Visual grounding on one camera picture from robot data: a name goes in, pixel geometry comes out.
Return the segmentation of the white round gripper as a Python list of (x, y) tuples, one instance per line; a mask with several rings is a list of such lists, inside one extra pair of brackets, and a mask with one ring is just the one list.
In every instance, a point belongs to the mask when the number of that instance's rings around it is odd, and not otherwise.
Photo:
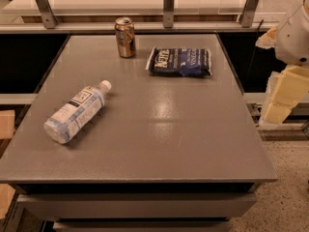
[(309, 93), (309, 0), (297, 0), (278, 26), (258, 38), (259, 48), (274, 48), (276, 57), (290, 64), (267, 85), (270, 94), (262, 108), (262, 123), (282, 124)]

